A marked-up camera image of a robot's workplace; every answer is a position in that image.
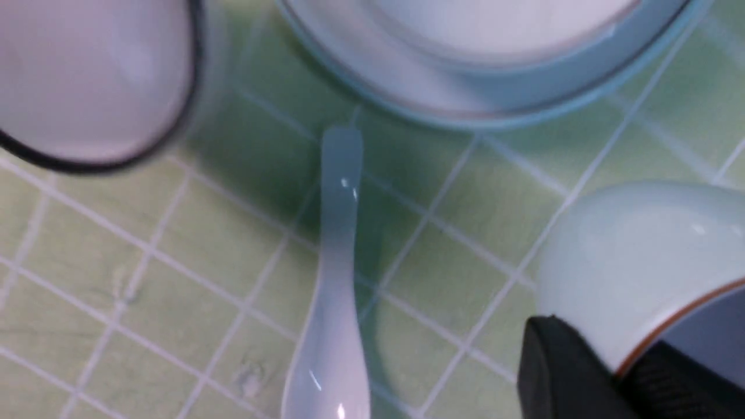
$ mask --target ceramic dish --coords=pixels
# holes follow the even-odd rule
[[[743,339],[742,321],[732,319],[744,311],[716,307],[730,298],[742,307],[735,295],[745,289],[744,232],[745,195],[730,189],[645,181],[592,193],[562,214],[543,245],[538,313],[572,325],[617,377],[680,325],[698,324],[671,335],[686,352],[701,352],[689,344],[706,325],[712,343]],[[727,328],[717,326],[722,316]]]
[[[706,2],[643,0],[612,33],[572,55],[517,71],[442,65],[370,16],[363,0],[279,0],[323,63],[365,97],[421,122],[502,129],[587,104],[652,60]]]
[[[155,154],[200,124],[225,79],[216,0],[9,1],[0,24],[0,145],[53,170]]]

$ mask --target white spoon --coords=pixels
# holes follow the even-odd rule
[[[282,419],[369,419],[370,387],[355,309],[354,251],[362,135],[332,127],[321,148],[316,290],[282,397]]]

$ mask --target white bowl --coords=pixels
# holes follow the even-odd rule
[[[671,327],[745,286],[745,195],[630,183],[580,199],[540,256],[538,311],[623,376]]]
[[[189,135],[224,79],[222,13],[215,0],[0,3],[0,145],[100,172]]]

